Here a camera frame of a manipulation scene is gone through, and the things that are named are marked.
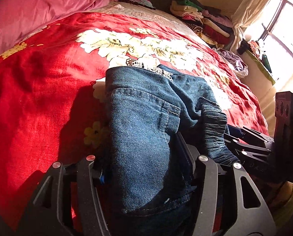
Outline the blue denim lace-trimmed pants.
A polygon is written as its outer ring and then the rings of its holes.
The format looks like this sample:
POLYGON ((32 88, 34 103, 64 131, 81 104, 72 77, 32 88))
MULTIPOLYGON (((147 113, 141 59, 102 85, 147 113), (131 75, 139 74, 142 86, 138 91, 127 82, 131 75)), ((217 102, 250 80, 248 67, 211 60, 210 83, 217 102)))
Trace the blue denim lace-trimmed pants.
POLYGON ((121 235, 180 235, 196 203, 181 169, 177 132, 214 162, 238 158, 224 142, 227 116, 201 77, 164 65, 106 72, 114 184, 114 229, 121 235))

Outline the bag of light clothes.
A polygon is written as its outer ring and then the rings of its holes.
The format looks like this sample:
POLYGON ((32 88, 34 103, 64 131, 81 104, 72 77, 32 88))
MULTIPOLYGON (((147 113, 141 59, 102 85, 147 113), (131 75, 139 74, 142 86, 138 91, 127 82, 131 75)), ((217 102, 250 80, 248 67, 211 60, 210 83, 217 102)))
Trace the bag of light clothes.
POLYGON ((245 78, 248 76, 248 65, 244 63, 240 56, 221 48, 218 48, 216 52, 227 61, 238 78, 245 78))

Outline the red floral bedspread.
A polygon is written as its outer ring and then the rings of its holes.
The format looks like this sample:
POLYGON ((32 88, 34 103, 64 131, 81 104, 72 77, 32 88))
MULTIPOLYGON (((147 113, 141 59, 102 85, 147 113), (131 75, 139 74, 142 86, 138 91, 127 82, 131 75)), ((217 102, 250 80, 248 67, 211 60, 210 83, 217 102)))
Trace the red floral bedspread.
POLYGON ((116 2, 75 13, 0 54, 0 216, 12 229, 53 162, 106 150, 105 72, 128 58, 205 78, 229 124, 268 133, 257 97, 179 19, 116 2))

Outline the cluttered windowsill items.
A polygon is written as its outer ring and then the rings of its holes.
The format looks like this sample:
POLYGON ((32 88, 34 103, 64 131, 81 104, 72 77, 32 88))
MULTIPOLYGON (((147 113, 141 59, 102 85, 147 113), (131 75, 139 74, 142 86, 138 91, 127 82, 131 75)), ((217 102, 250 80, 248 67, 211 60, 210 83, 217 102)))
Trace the cluttered windowsill items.
POLYGON ((244 54, 247 54, 257 65, 260 72, 272 83, 272 85, 275 84, 275 80, 272 77, 271 67, 269 62, 266 60, 267 57, 262 53, 257 41, 246 41, 245 39, 242 39, 237 52, 242 60, 244 60, 245 64, 247 64, 247 62, 245 62, 246 59, 244 59, 243 56, 244 54))

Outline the window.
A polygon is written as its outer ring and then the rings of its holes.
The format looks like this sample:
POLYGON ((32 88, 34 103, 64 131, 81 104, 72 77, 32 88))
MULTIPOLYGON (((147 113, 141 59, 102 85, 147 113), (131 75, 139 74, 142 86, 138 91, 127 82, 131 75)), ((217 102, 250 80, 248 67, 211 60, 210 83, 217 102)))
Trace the window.
POLYGON ((293 66, 293 0, 270 0, 245 37, 258 42, 273 71, 293 66))

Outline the pile of folded clothes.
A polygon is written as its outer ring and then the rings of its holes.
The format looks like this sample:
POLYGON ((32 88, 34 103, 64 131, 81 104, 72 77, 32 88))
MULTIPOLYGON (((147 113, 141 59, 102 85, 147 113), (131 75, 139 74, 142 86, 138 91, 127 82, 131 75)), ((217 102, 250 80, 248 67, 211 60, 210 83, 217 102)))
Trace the pile of folded clothes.
POLYGON ((210 47, 229 50, 233 44, 233 23, 220 9, 198 0, 173 0, 170 12, 210 47))

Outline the cream curtain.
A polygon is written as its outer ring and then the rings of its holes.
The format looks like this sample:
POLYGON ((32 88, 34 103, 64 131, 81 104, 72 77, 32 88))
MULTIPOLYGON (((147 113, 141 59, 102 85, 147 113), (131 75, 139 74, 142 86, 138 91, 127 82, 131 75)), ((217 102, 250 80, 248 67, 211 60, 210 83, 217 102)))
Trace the cream curtain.
POLYGON ((235 52, 241 42, 245 30, 261 16, 262 10, 271 0, 242 0, 232 15, 234 41, 230 51, 235 52))

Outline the pink quilt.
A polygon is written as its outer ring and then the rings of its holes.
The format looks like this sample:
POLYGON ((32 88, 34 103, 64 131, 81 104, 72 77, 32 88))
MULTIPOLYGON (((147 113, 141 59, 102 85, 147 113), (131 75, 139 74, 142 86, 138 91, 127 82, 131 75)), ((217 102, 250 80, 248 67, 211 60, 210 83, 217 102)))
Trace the pink quilt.
POLYGON ((0 54, 49 23, 112 0, 0 0, 0 54))

